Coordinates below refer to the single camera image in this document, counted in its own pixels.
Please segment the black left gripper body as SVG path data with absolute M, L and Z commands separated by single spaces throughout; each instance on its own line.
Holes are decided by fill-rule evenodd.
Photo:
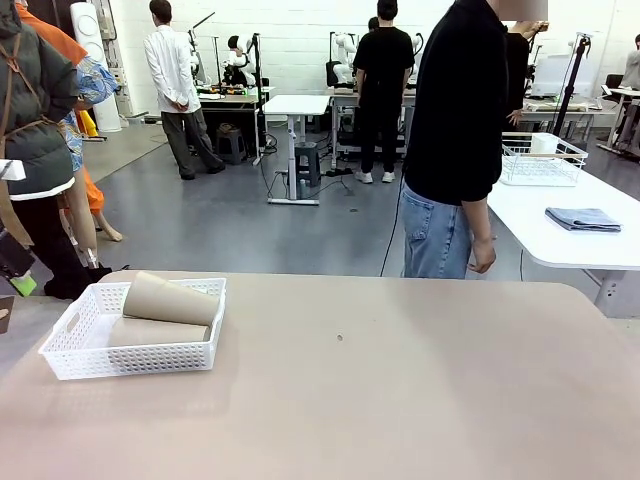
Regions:
M 26 275 L 32 265 L 33 257 L 9 232 L 2 232 L 0 238 L 1 275 L 14 279 Z

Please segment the person's right hand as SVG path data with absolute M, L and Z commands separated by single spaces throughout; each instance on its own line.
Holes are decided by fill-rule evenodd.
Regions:
M 485 274 L 496 261 L 493 239 L 474 239 L 472 243 L 473 260 L 468 269 L 477 274 Z

